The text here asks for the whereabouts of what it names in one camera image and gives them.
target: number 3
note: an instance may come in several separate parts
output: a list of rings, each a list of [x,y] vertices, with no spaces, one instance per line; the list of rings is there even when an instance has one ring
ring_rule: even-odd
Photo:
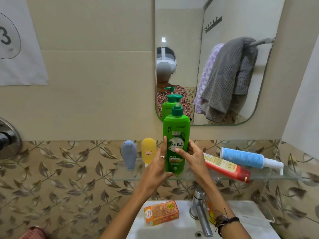
[[[11,44],[11,39],[10,39],[10,37],[7,35],[7,34],[8,34],[7,30],[6,30],[4,27],[0,27],[0,30],[3,31],[2,36],[4,36],[4,37],[7,39],[7,41],[1,40],[1,42],[2,42],[3,44],[5,44],[5,45]]]

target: red tube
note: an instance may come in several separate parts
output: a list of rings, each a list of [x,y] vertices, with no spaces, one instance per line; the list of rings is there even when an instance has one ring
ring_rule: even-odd
[[[204,153],[207,168],[213,169],[222,175],[236,179],[245,183],[250,181],[250,171],[237,164],[228,162],[224,159]]]

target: mirror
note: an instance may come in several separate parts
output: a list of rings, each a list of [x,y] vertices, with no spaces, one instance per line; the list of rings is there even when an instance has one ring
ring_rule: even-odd
[[[249,120],[284,1],[155,0],[158,117],[176,101],[172,93],[193,125]]]

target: person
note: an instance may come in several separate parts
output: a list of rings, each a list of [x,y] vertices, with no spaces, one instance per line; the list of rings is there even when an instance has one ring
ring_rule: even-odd
[[[163,157],[166,154],[166,146],[167,138],[164,136],[162,147],[144,171],[129,202],[118,213],[100,239],[125,239],[143,204],[164,181],[173,176],[172,172],[165,172],[165,159]],[[176,148],[175,152],[189,163],[196,181],[206,192],[215,217],[222,214],[227,215],[228,219],[235,217],[209,175],[203,151],[192,140],[189,140],[188,153],[179,148]],[[220,232],[223,239],[251,239],[240,221],[225,224],[221,227]]]
[[[168,58],[171,58],[171,60],[175,60],[175,54],[174,51],[168,47],[165,47],[166,50],[166,56]],[[157,48],[157,54],[159,55],[161,53],[161,47]],[[168,81],[171,78],[173,74],[170,72],[164,72],[164,71],[158,71],[156,72],[156,109],[157,114],[159,117],[162,117],[162,104],[167,101],[167,95],[170,95],[170,90],[165,90],[166,87],[174,87],[173,94],[178,94],[182,96],[182,99],[180,100],[181,106],[183,107],[183,113],[184,115],[188,116],[190,119],[192,119],[190,108],[189,108],[189,102],[187,98],[187,92],[186,90],[181,87],[180,85],[172,85]]]

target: sink drain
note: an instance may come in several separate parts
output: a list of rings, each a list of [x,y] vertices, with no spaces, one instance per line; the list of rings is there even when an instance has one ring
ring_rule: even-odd
[[[195,237],[200,238],[203,236],[203,233],[201,231],[195,232]]]

